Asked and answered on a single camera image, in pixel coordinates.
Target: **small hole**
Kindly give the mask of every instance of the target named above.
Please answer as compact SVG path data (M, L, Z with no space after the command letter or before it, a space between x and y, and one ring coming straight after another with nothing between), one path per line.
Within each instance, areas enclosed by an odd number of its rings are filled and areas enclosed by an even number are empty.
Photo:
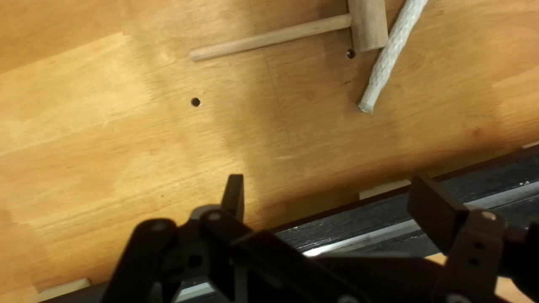
M189 255L188 266L199 267L203 264L203 260L204 260L203 255L193 254L193 255Z
M191 99L191 104L193 104L194 107L199 107L201 102L203 102L203 101L201 101L199 97L193 97L193 99Z
M354 48L349 48L348 50L348 58L354 58L356 57L356 50Z
M474 242L474 247L477 247L477 249L486 249L486 244L482 244L482 242Z
M474 266L479 266L479 259L476 259L476 257L471 257L469 262Z

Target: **wooden floor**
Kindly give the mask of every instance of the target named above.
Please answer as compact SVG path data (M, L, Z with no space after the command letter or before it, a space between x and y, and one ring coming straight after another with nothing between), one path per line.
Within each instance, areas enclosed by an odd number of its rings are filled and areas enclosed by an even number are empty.
M388 0L396 15L403 0ZM188 52L344 13L337 0L6 0L0 301L103 281L134 225L184 222L247 175L272 227L418 170L539 139L539 1L432 0L373 116L351 33L209 62Z

